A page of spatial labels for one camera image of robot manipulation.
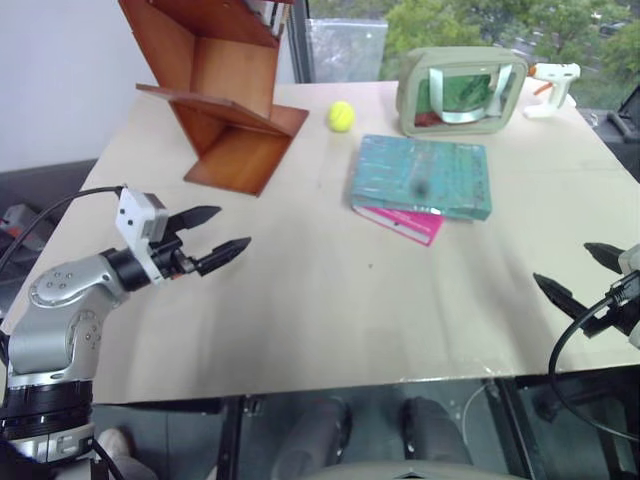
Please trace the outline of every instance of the table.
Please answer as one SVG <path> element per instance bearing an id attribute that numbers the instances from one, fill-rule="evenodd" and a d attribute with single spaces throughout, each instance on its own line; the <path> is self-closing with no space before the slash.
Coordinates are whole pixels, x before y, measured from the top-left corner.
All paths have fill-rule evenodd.
<path id="1" fill-rule="evenodd" d="M 618 277 L 584 242 L 640 240 L 640 186 L 575 108 L 530 121 L 525 89 L 493 135 L 434 137 L 486 145 L 493 213 L 447 221 L 427 248 L 353 213 L 348 179 L 365 133 L 398 135 L 394 82 L 279 85 L 276 103 L 311 111 L 259 198 L 185 183 L 196 157 L 168 105 L 141 95 L 84 188 L 153 192 L 171 212 L 223 211 L 182 235 L 201 256 L 253 237 L 233 263 L 200 278 L 147 287 L 107 319 L 94 400 L 215 397 L 442 378 L 543 373 L 569 319 L 538 290 L 539 272 L 595 303 Z M 329 105 L 351 102 L 354 129 L 331 133 Z M 122 248 L 116 199 L 74 203 L 42 253 L 6 325 L 26 307 L 26 285 L 63 261 Z M 610 329 L 566 347 L 561 370 L 637 363 Z"/>

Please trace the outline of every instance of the cable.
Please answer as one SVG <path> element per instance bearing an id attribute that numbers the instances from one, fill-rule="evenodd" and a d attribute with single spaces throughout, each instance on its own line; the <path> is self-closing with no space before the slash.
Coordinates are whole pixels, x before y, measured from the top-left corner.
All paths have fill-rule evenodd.
<path id="1" fill-rule="evenodd" d="M 0 362 L 5 366 L 9 365 L 9 335 L 0 330 Z"/>
<path id="2" fill-rule="evenodd" d="M 53 212 L 56 208 L 59 208 L 62 205 L 72 202 L 76 198 L 86 197 L 87 195 L 93 195 L 94 193 L 114 192 L 116 195 L 120 196 L 120 192 L 122 192 L 122 188 L 123 187 L 100 187 L 100 188 L 90 188 L 89 190 L 82 190 L 81 192 L 74 193 L 73 195 L 68 195 L 63 199 L 58 200 L 56 203 L 54 203 L 50 207 L 44 209 L 42 212 L 40 212 L 36 216 L 36 218 L 33 219 L 33 221 L 29 224 L 29 226 L 25 228 L 22 231 L 22 233 L 15 238 L 15 240 L 11 243 L 11 245 L 9 245 L 7 250 L 4 252 L 4 255 L 2 255 L 2 258 L 0 258 L 0 273 L 2 273 L 2 270 L 4 270 L 4 268 L 7 266 L 7 263 L 9 263 L 9 258 L 11 258 L 11 255 L 13 255 L 16 250 L 18 250 L 20 245 L 22 245 L 22 242 L 24 242 L 27 236 L 29 236 L 29 234 L 33 231 L 33 229 L 36 228 L 36 225 L 38 225 L 38 223 L 40 223 L 42 220 L 44 220 L 49 215 L 51 215 L 51 212 Z"/>
<path id="3" fill-rule="evenodd" d="M 480 393 L 487 387 L 487 384 L 483 384 L 480 388 L 478 388 L 475 392 L 471 394 L 467 403 L 464 404 L 464 408 L 462 409 L 462 420 L 460 423 L 462 424 L 462 440 L 464 444 L 467 445 L 467 412 L 469 411 L 469 406 L 473 399 L 476 398 Z"/>
<path id="4" fill-rule="evenodd" d="M 607 307 L 610 303 L 614 301 L 613 298 L 607 296 L 596 303 L 593 307 L 587 310 L 578 320 L 572 323 L 569 328 L 567 328 L 564 333 L 560 336 L 558 341 L 556 342 L 553 350 L 551 352 L 551 357 L 549 357 L 549 382 L 551 384 L 551 389 L 558 396 L 558 399 L 565 406 L 567 410 L 573 413 L 580 420 L 588 423 L 592 427 L 601 430 L 603 432 L 607 432 L 616 437 L 624 438 L 626 440 L 630 440 L 632 442 L 638 443 L 638 436 L 633 435 L 628 432 L 622 432 L 619 430 L 615 430 L 614 428 L 608 427 L 607 425 L 597 422 L 592 418 L 584 415 L 578 409 L 576 409 L 564 396 L 564 394 L 560 391 L 558 387 L 558 373 L 556 372 L 556 367 L 558 363 L 558 357 L 560 356 L 560 352 L 566 345 L 567 341 L 571 338 L 571 336 L 576 333 L 580 328 L 582 328 L 596 313 L 598 313 L 603 308 Z"/>
<path id="5" fill-rule="evenodd" d="M 102 459 L 102 461 L 104 461 L 107 464 L 107 467 L 109 468 L 111 475 L 113 475 L 113 478 L 115 478 L 116 480 L 124 480 L 122 473 L 120 473 L 120 470 L 118 470 L 118 467 L 113 462 L 113 459 L 109 456 L 107 452 L 104 451 L 104 448 L 102 448 L 102 445 L 100 445 L 98 443 L 98 440 L 96 440 L 95 438 L 92 439 L 91 441 L 91 448 L 93 448 L 93 450 L 98 454 L 98 456 Z"/>

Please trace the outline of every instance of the wall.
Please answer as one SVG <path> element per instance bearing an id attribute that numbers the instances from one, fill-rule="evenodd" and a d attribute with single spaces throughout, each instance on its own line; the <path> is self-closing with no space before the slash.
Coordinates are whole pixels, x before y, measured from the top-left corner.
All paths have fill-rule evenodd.
<path id="1" fill-rule="evenodd" d="M 283 41 L 278 81 L 292 83 Z M 152 83 L 116 0 L 0 3 L 0 172 L 97 158 Z"/>

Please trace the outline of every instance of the white glue gun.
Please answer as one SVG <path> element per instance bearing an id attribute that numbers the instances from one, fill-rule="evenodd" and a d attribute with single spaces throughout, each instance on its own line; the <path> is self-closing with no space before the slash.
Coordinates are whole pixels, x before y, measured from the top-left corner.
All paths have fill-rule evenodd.
<path id="1" fill-rule="evenodd" d="M 536 90 L 534 95 L 539 95 L 551 87 L 553 89 L 546 103 L 525 107 L 524 116 L 527 118 L 550 117 L 564 103 L 571 82 L 580 77 L 580 66 L 575 63 L 536 63 L 529 69 L 529 76 L 549 82 Z"/>

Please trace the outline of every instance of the teal book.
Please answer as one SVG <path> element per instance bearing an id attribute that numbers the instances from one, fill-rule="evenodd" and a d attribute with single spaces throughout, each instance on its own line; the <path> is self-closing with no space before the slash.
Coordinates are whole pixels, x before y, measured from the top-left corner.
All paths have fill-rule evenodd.
<path id="1" fill-rule="evenodd" d="M 491 213 L 482 145 L 365 135 L 351 188 L 355 207 L 485 220 Z"/>

